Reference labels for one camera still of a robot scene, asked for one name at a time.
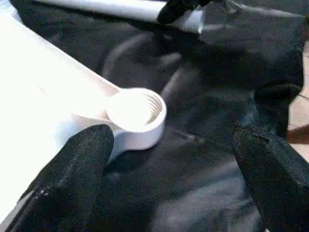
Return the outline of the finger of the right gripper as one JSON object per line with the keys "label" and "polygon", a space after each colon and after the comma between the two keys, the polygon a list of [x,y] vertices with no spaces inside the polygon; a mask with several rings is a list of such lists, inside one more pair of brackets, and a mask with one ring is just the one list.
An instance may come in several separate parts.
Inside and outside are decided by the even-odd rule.
{"label": "finger of the right gripper", "polygon": [[170,24],[182,17],[187,11],[193,11],[198,6],[205,6],[210,0],[168,0],[157,17],[159,24]]}

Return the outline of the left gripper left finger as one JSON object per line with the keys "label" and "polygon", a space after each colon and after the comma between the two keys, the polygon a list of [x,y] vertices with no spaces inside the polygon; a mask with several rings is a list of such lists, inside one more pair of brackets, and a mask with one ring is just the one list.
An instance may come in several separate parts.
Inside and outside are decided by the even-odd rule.
{"label": "left gripper left finger", "polygon": [[104,124],[70,137],[22,194],[5,218],[4,230],[89,232],[113,143],[113,132]]}

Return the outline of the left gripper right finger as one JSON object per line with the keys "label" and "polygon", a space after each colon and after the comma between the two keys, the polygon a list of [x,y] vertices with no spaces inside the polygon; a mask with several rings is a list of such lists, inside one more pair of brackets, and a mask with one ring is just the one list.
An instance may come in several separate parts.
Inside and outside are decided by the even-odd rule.
{"label": "left gripper right finger", "polygon": [[309,164],[286,140],[250,127],[233,134],[235,158],[270,232],[309,230]]}

